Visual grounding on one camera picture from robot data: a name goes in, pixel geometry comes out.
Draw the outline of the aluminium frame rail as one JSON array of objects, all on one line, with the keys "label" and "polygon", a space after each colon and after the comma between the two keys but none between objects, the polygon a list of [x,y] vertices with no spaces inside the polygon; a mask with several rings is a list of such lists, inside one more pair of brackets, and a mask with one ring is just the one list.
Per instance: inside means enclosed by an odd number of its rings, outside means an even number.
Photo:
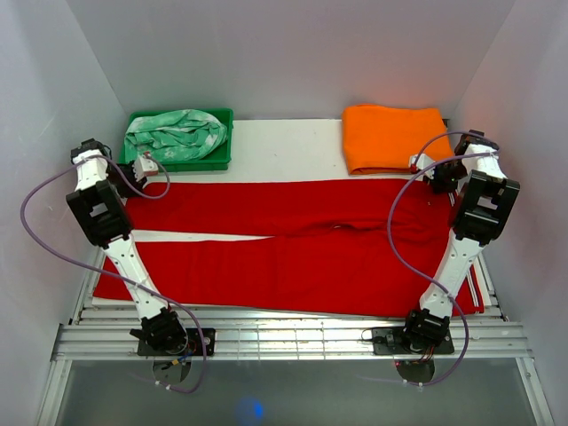
[{"label": "aluminium frame rail", "polygon": [[[469,317],[468,333],[461,324],[452,324],[455,348],[467,342],[470,359],[513,359],[534,420],[539,425],[553,424],[522,324],[503,316],[484,258],[474,263],[474,271],[485,312]],[[57,421],[74,361],[138,359],[137,345],[129,334],[135,320],[133,306],[94,299],[98,281],[97,273],[86,273],[74,314],[59,328],[36,421],[39,425]],[[203,306],[193,312],[204,327],[217,331],[215,361],[372,359],[371,346],[361,340],[364,330],[398,324],[386,318],[233,307]]]}]

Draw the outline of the red trousers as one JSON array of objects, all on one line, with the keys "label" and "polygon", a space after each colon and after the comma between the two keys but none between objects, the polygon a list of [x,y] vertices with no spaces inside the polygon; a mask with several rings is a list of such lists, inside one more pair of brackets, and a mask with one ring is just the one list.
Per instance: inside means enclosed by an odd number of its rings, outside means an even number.
[{"label": "red trousers", "polygon": [[422,182],[152,183],[126,211],[155,286],[183,304],[405,317],[446,250],[452,208]]}]

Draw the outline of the folded orange trousers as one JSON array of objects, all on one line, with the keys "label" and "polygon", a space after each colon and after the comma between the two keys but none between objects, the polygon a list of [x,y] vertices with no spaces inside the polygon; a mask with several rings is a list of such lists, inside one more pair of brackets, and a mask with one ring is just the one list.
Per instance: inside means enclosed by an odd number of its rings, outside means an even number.
[{"label": "folded orange trousers", "polygon": [[436,108],[405,109],[371,104],[349,106],[342,114],[343,155],[348,173],[406,173],[424,148],[434,161],[454,155]]}]

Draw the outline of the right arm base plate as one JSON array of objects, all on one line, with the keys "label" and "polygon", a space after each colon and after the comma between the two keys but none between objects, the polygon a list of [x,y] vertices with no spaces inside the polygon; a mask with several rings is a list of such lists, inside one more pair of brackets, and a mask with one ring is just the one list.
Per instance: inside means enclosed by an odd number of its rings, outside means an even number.
[{"label": "right arm base plate", "polygon": [[362,340],[371,343],[374,355],[450,355],[454,354],[454,344],[447,335],[439,345],[432,343],[411,343],[403,333],[403,327],[372,327],[365,330]]}]

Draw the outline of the green plastic bin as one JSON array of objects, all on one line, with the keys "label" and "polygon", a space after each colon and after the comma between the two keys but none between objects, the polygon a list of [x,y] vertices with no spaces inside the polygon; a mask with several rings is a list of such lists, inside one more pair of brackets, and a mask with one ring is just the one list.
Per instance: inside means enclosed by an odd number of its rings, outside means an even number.
[{"label": "green plastic bin", "polygon": [[[191,172],[191,171],[220,171],[227,170],[229,162],[231,161],[231,143],[232,143],[232,131],[233,131],[233,111],[230,108],[213,108],[213,109],[197,109],[210,114],[213,114],[221,122],[228,125],[228,141],[209,154],[204,159],[200,161],[192,162],[182,162],[178,164],[162,164],[165,169],[169,172]],[[141,116],[142,114],[148,113],[150,115],[169,112],[174,110],[166,111],[139,111],[135,112],[130,116],[129,124],[133,118]],[[119,156],[121,162],[127,163],[131,162],[124,158],[123,145]]]}]

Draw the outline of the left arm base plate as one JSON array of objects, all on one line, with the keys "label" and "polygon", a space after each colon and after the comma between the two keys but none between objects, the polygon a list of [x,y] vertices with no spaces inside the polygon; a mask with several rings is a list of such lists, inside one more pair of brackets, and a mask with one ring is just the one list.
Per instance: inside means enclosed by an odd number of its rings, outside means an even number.
[{"label": "left arm base plate", "polygon": [[[155,350],[150,345],[144,342],[138,343],[138,348],[136,350],[136,354],[143,357],[151,357],[151,356],[170,356],[170,357],[183,357],[185,355],[192,357],[192,356],[202,356],[202,345],[201,339],[199,337],[199,332],[196,328],[188,328],[186,330],[188,335],[188,344],[184,348],[183,351],[178,353],[170,353],[164,350]],[[205,351],[208,357],[211,357],[215,353],[215,344],[216,344],[216,337],[217,331],[212,327],[205,327],[202,330],[204,342],[205,342]]]}]

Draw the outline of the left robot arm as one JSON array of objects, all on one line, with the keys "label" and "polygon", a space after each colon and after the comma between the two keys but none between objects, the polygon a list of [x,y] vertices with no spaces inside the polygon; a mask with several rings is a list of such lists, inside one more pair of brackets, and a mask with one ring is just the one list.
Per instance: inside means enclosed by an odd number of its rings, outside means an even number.
[{"label": "left robot arm", "polygon": [[75,190],[66,197],[67,205],[87,240],[103,249],[122,276],[136,305],[141,322],[130,334],[153,350],[177,355],[185,350],[188,334],[170,304],[158,297],[158,289],[137,251],[134,226],[123,200],[142,193],[149,176],[159,166],[144,153],[126,164],[113,167],[107,146],[94,138],[71,150],[77,167]]}]

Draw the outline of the green white patterned trousers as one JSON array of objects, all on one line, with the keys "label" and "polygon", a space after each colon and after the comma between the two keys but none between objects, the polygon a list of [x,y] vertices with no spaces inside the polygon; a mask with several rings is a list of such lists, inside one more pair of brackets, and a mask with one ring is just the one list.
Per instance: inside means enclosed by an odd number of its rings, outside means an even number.
[{"label": "green white patterned trousers", "polygon": [[197,109],[145,113],[125,131],[124,158],[149,153],[164,165],[200,161],[228,141],[228,132],[227,124]]}]

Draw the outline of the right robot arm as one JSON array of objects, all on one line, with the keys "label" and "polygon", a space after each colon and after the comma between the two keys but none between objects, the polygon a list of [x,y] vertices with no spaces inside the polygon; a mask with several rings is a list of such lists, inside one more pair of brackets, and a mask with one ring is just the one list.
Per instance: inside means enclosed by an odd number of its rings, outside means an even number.
[{"label": "right robot arm", "polygon": [[457,294],[483,249],[501,235],[520,192],[520,184],[501,170],[497,143],[479,130],[453,134],[460,137],[454,156],[434,161],[423,147],[409,159],[410,171],[434,193],[454,197],[445,253],[419,308],[408,313],[400,331],[403,346],[423,357],[450,343]]}]

